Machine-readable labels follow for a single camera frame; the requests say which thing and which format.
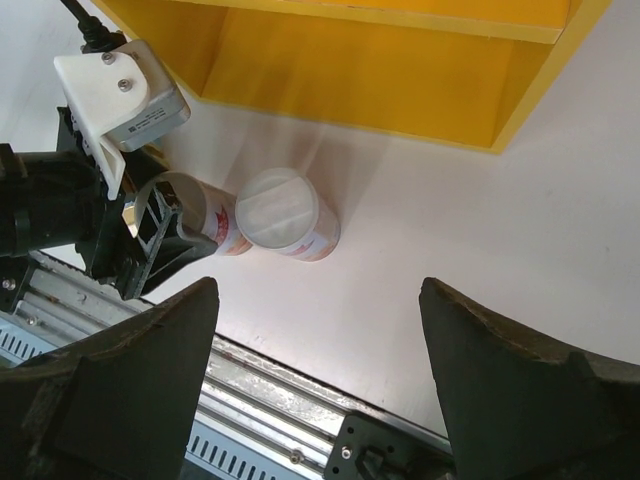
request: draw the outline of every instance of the white plastic lid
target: white plastic lid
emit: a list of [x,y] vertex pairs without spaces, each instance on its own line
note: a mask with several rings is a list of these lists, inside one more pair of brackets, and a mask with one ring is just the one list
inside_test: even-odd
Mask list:
[[311,183],[291,168],[265,170],[238,195],[236,221],[251,243],[270,250],[295,245],[318,222],[318,197]]

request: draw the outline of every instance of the cylindrical container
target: cylindrical container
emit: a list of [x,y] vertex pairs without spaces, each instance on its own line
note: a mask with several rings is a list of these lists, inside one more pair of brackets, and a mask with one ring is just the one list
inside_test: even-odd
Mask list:
[[340,239],[336,215],[311,182],[291,168],[265,170],[245,185],[236,218],[254,245],[305,262],[325,258]]
[[136,224],[140,226],[153,185],[169,182],[182,203],[182,223],[218,244],[216,255],[240,255],[251,248],[236,223],[235,197],[190,175],[165,172],[147,183],[136,198]]

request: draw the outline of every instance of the black clamp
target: black clamp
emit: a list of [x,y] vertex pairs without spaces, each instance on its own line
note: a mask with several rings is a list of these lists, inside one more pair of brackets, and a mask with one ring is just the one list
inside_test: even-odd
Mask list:
[[326,480],[455,480],[450,455],[362,413],[345,417]]

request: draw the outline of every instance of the red label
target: red label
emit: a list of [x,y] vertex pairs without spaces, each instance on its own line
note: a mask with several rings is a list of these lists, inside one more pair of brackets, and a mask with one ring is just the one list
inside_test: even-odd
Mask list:
[[218,231],[216,233],[216,238],[213,239],[218,246],[222,245],[229,234],[229,216],[223,206],[220,206],[220,210],[220,213],[216,213],[216,218],[218,219]]

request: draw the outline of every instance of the black bracket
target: black bracket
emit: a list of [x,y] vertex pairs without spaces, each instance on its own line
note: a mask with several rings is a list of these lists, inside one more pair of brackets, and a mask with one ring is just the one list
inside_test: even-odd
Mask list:
[[30,256],[0,258],[0,311],[15,312],[35,269],[36,262]]
[[324,472],[326,480],[455,478],[451,457],[362,413],[345,417]]

